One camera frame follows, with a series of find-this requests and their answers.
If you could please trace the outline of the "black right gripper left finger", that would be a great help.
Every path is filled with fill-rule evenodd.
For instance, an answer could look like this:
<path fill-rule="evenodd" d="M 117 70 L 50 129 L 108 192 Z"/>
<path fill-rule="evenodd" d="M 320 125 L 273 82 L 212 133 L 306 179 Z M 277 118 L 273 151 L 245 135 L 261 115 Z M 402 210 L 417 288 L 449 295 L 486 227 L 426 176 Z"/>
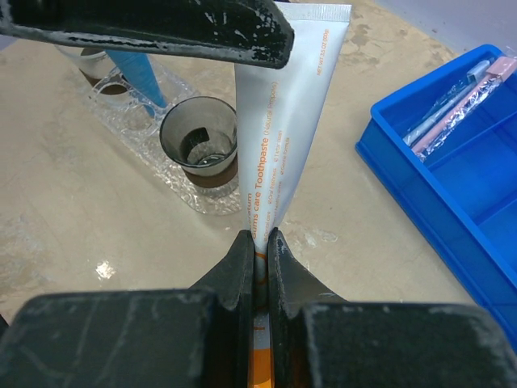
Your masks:
<path fill-rule="evenodd" d="M 186 289 L 45 294 L 1 337 L 4 387 L 249 387 L 254 244 Z"/>

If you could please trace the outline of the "light blue toothpaste tube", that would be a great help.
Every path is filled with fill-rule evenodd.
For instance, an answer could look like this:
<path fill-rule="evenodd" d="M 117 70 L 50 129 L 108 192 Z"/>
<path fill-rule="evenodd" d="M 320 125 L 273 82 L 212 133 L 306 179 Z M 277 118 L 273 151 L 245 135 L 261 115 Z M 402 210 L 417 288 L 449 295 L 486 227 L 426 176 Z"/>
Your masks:
<path fill-rule="evenodd" d="M 127 82 L 159 108 L 167 106 L 149 58 L 144 53 L 108 49 L 107 55 L 120 70 Z"/>

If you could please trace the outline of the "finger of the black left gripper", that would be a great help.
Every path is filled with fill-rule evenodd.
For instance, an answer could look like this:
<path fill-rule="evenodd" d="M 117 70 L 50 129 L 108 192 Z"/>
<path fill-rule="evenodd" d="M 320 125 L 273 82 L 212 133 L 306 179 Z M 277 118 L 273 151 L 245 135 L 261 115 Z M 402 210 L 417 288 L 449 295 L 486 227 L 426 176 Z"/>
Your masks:
<path fill-rule="evenodd" d="M 1 33 L 70 47 L 284 68 L 295 32 L 273 1 L 5 0 Z"/>

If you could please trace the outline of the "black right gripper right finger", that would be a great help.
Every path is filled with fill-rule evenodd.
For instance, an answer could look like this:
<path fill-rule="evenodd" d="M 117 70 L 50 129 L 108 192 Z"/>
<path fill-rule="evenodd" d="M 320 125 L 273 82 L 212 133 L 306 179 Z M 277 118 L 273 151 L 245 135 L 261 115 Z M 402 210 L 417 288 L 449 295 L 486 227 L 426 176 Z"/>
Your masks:
<path fill-rule="evenodd" d="M 267 245 L 276 387 L 513 387 L 516 355 L 477 306 L 349 302 Z"/>

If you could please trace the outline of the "white toothpaste tube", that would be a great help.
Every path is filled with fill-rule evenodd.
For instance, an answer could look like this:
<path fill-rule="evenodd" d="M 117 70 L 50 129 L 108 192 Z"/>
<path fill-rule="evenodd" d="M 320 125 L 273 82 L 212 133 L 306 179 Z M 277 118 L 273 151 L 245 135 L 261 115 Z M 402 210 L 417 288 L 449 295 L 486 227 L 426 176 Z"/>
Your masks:
<path fill-rule="evenodd" d="M 234 67 L 239 190 L 254 242 L 253 387 L 272 385 L 268 239 L 296 192 L 352 12 L 349 4 L 276 5 L 295 32 L 287 65 Z"/>

